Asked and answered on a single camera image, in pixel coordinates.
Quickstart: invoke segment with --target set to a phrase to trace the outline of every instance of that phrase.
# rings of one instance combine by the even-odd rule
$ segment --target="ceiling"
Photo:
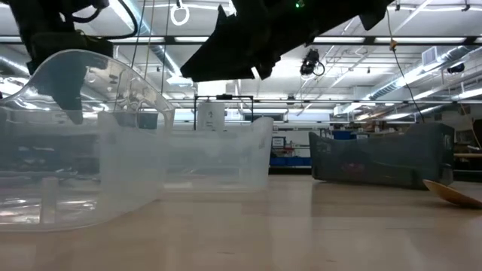
[[[216,8],[222,4],[229,11],[228,0],[184,0],[183,5],[189,9],[189,18],[182,26],[172,22],[167,7],[168,1],[137,1],[130,0],[137,5],[139,11],[145,5],[144,19],[151,24],[152,35],[209,35],[217,18]],[[131,31],[128,20],[122,18],[122,13],[115,9],[115,0],[111,0],[111,7],[104,10],[100,16],[87,25],[78,28],[91,35],[118,35]],[[425,0],[400,0],[401,10],[395,11],[395,6],[389,9],[392,29],[400,29],[394,35],[438,35],[465,36],[481,35],[482,2],[469,0],[471,9],[462,12],[464,0],[433,0],[408,22],[404,22]],[[85,10],[81,15],[88,16],[92,10]],[[176,11],[175,19],[185,18],[185,11]],[[372,30],[365,31],[358,17],[342,23],[329,30],[324,35],[384,35],[389,34],[387,17]],[[0,6],[0,35],[18,35],[17,27],[7,6]],[[21,53],[28,59],[26,50],[21,45],[3,45],[15,53]],[[296,95],[298,99],[360,99],[360,95],[370,92],[375,86],[388,82],[399,76],[399,68],[388,46],[310,46],[319,50],[322,62],[326,66],[326,73],[316,79],[305,81],[299,74],[300,64],[308,48],[298,47],[282,56],[276,64],[270,78],[260,80],[244,80],[239,92],[243,95],[253,95],[260,99],[285,99],[287,95]],[[182,66],[199,48],[199,45],[166,45],[166,52],[177,66]],[[420,64],[422,52],[427,46],[399,46],[398,61],[403,69],[410,69]],[[162,73],[161,60],[148,49],[147,46],[122,45],[118,49],[118,59],[131,63],[144,74],[148,70],[147,79],[159,90],[174,99],[192,97],[193,87],[177,87],[166,80],[170,77],[167,72]],[[482,64],[480,58],[467,59],[465,73],[477,71]],[[437,71],[423,79],[411,83],[412,90],[421,93],[437,87],[446,80],[455,80],[462,74],[442,77]],[[390,93],[390,99],[408,99],[408,92],[401,88]],[[313,105],[314,108],[333,108],[334,105]]]

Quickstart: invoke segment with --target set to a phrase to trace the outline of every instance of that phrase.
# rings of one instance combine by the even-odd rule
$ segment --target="table surface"
[[[178,193],[105,224],[0,233],[0,270],[476,270],[482,211],[428,191],[270,177],[266,193]],[[482,184],[455,183],[482,198]]]

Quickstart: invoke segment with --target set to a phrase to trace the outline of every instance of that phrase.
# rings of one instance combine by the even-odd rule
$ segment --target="ceiling light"
[[[371,117],[369,114],[363,114],[363,115],[357,117],[356,120],[366,120],[369,117]]]
[[[391,114],[389,116],[386,116],[385,119],[386,120],[397,120],[399,118],[403,118],[403,117],[406,117],[406,116],[409,116],[410,113],[400,113],[400,114]]]
[[[164,37],[150,37],[151,39],[149,40],[149,37],[132,37],[132,38],[123,38],[120,40],[116,40],[116,43],[119,44],[136,44],[138,42],[164,42],[165,39]]]
[[[437,106],[434,106],[434,107],[431,107],[431,108],[425,108],[425,109],[421,110],[420,113],[425,114],[425,113],[430,112],[430,111],[432,111],[436,108],[437,108]]]
[[[0,42],[22,42],[19,36],[0,36]]]
[[[206,42],[209,37],[174,37],[176,42]]]
[[[365,41],[364,37],[317,37],[315,43],[359,43]]]
[[[432,95],[433,93],[435,93],[434,90],[428,90],[428,91],[425,91],[425,92],[423,92],[419,95],[415,95],[413,97],[413,99],[415,99],[415,100],[422,99],[422,98],[425,98],[425,97],[428,97],[428,96]]]
[[[375,106],[376,104],[374,102],[352,102],[351,105],[349,105],[347,108],[345,108],[342,112],[342,114],[350,113],[351,111],[359,108],[360,106]]]
[[[476,90],[465,91],[464,93],[460,93],[458,95],[453,96],[452,99],[453,100],[467,99],[467,98],[471,98],[471,97],[479,96],[479,95],[482,95],[482,88],[476,89]]]
[[[422,43],[459,43],[463,42],[466,38],[465,37],[410,37],[410,38],[393,38],[398,43],[407,43],[407,44],[422,44]],[[391,41],[390,37],[386,38],[375,38],[375,43],[389,43]]]

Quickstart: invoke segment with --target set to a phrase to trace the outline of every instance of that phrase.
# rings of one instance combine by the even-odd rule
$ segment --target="clear plastic container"
[[[177,131],[169,137],[165,191],[256,191],[267,187],[273,119],[224,131]]]
[[[0,100],[0,231],[85,227],[156,200],[174,110],[121,62],[52,56]]]

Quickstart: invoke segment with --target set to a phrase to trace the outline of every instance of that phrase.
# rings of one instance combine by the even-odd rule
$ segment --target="black cable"
[[[322,72],[321,74],[317,74],[317,73],[315,72],[315,70],[316,70],[316,68],[317,68],[318,66],[316,66],[316,67],[315,67],[315,70],[313,70],[313,74],[316,75],[316,76],[318,76],[318,77],[320,77],[320,76],[322,76],[322,75],[325,74],[325,65],[323,65],[323,63],[321,63],[320,61],[318,61],[318,64],[323,67],[323,72]]]
[[[126,3],[124,3],[124,0],[118,0],[120,5],[126,10],[126,12],[129,14],[130,19],[133,21],[134,24],[134,30],[130,34],[125,34],[125,35],[116,35],[116,36],[105,36],[102,37],[103,39],[124,39],[124,38],[132,38],[137,35],[139,32],[139,24],[137,23],[136,17],[134,16],[134,13],[130,10],[129,7],[127,7]],[[142,19],[144,17],[144,8],[145,8],[145,1],[144,1],[144,7],[142,7],[142,15],[141,15],[141,20],[140,22],[142,23]]]
[[[101,9],[97,8],[96,11],[87,18],[72,16],[72,19],[76,23],[90,23],[99,16],[100,11],[101,11]]]
[[[171,0],[169,0],[169,2],[167,3],[167,6],[170,7],[171,6]],[[169,8],[167,8],[167,15],[166,15],[166,35],[167,35],[167,31],[169,30]],[[164,69],[166,68],[166,53],[167,53],[167,44],[164,46],[164,55],[163,55],[163,77],[161,79],[161,82],[162,84],[160,85],[160,94],[162,95],[163,94],[163,91],[164,91]]]
[[[407,86],[408,90],[410,91],[410,97],[412,97],[413,104],[415,105],[417,111],[419,112],[420,117],[422,118],[422,122],[425,123],[425,118],[423,117],[423,114],[422,114],[418,104],[415,102],[415,98],[413,97],[412,89],[410,88],[407,81],[405,80],[404,71],[401,69],[400,63],[398,62],[398,57],[397,57],[397,53],[395,52],[395,48],[392,49],[392,52],[393,52],[393,55],[395,56],[395,61],[397,62],[398,69],[400,69],[401,76],[404,79],[405,86]]]
[[[141,22],[142,24],[142,21],[144,20],[144,11],[145,11],[145,1],[144,0],[144,3],[142,4],[142,12],[141,12],[141,19],[139,20],[139,22]],[[136,60],[136,54],[137,54],[137,46],[139,44],[139,36],[141,35],[141,32],[138,31],[137,32],[137,40],[136,40],[136,46],[134,47],[134,55],[133,55],[133,61],[130,63],[130,68],[134,68],[134,61]]]

